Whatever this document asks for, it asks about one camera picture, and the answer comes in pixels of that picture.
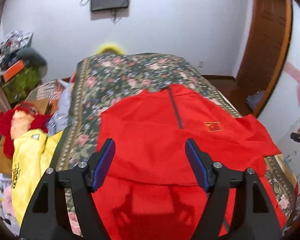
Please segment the green patterned box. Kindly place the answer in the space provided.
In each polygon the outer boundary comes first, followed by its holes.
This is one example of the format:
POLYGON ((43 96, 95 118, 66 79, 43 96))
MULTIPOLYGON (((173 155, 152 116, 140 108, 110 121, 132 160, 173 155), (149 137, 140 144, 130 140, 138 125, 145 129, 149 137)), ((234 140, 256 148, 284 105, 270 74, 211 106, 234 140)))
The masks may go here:
POLYGON ((7 101, 10 105, 18 103, 27 98, 31 90, 33 90, 41 81, 41 76, 37 67, 25 67, 14 77, 0 86, 4 91, 7 101))

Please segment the brown wooden door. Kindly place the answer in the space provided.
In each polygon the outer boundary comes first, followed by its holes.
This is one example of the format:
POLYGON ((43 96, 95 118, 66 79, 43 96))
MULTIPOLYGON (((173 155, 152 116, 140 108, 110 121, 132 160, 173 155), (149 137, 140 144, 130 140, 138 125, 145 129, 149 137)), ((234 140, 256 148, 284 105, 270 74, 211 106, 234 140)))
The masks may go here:
POLYGON ((292 32, 292 0, 254 0, 250 33, 236 77, 247 95, 263 92, 253 110, 258 117, 282 72, 292 32))

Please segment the orange box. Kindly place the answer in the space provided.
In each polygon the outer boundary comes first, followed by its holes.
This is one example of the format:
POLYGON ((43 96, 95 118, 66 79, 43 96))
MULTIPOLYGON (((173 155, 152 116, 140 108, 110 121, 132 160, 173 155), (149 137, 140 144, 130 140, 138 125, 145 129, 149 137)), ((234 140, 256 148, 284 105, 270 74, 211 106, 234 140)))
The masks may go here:
POLYGON ((5 82, 9 81, 12 77, 18 74, 21 70, 24 69, 24 62, 23 60, 17 61, 15 64, 10 66, 6 72, 3 74, 3 80, 5 82))

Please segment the white wall socket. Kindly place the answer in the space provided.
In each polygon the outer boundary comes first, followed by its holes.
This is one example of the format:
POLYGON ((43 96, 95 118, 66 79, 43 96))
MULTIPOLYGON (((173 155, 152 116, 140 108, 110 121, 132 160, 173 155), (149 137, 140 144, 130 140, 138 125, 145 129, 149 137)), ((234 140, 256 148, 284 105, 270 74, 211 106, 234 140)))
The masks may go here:
POLYGON ((203 68, 203 64, 204 64, 203 61, 200 61, 200 62, 198 63, 198 67, 199 67, 199 68, 203 68))

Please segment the yellow garment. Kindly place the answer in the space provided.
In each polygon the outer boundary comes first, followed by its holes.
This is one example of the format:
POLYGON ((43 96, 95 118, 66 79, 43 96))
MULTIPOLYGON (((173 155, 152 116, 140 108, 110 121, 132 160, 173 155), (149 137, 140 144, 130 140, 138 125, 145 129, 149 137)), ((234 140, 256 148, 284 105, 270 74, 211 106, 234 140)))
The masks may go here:
POLYGON ((49 137, 41 129, 33 129, 13 142, 11 198, 19 225, 43 173, 50 167, 62 134, 60 131, 49 137))

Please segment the grey pillow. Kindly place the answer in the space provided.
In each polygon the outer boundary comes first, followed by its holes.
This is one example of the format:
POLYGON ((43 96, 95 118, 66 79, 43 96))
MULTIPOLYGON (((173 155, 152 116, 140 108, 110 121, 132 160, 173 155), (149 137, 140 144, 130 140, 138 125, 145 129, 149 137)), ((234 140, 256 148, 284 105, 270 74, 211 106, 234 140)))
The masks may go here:
POLYGON ((28 62, 35 67, 46 66, 46 60, 36 50, 31 47, 21 48, 16 52, 16 57, 19 60, 28 62))

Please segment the red plush bird toy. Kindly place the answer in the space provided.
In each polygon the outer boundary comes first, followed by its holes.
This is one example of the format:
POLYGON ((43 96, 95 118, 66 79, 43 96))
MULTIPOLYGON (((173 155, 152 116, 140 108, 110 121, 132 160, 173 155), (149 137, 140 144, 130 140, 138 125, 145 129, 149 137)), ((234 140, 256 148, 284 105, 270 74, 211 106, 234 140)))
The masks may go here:
POLYGON ((13 158, 14 140, 32 129, 47 132, 47 122, 51 115, 41 114, 37 106, 31 102, 23 101, 13 109, 0 112, 0 136, 5 138, 3 153, 8 159, 13 158))

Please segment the pile of clutter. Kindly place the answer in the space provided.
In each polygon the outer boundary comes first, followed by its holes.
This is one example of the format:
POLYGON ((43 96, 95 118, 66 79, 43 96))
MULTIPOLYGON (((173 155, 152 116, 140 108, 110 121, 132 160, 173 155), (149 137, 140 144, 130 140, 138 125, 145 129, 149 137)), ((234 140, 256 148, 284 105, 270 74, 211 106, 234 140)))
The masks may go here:
POLYGON ((0 44, 0 76, 8 69, 8 63, 16 57, 16 52, 29 47, 33 32, 23 33, 22 30, 14 30, 8 33, 0 44))

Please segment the red zip jacket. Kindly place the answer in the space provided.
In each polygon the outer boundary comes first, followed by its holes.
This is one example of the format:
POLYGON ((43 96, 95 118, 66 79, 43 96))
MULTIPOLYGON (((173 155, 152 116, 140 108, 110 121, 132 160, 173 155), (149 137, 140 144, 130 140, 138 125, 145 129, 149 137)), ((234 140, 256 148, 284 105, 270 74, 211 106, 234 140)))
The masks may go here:
POLYGON ((265 157, 279 153, 252 115, 235 118, 182 85, 120 100, 101 114, 98 143, 111 138, 116 151, 93 200, 111 239, 190 239, 207 194, 185 153, 187 139, 214 161, 253 168, 284 225, 286 217, 266 179, 265 157))

